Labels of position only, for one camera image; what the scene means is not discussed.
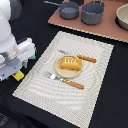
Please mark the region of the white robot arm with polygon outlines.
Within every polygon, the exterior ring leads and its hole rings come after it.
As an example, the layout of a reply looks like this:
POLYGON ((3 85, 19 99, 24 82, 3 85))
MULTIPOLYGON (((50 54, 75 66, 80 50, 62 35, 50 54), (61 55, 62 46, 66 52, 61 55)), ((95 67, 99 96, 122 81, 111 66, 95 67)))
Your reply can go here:
POLYGON ((36 48, 31 38, 16 42, 9 22, 19 18, 22 11, 20 0, 0 0, 0 81, 13 76, 17 81, 24 77, 20 71, 33 59, 36 48))

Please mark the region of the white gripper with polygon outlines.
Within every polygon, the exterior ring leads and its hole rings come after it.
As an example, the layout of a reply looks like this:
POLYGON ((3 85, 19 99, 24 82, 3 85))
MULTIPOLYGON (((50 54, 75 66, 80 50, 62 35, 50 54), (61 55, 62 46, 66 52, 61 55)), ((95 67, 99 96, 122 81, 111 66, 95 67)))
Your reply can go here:
POLYGON ((18 72, 22 68, 22 62, 29 59, 34 53, 35 49, 31 38, 0 53, 0 81, 18 72))

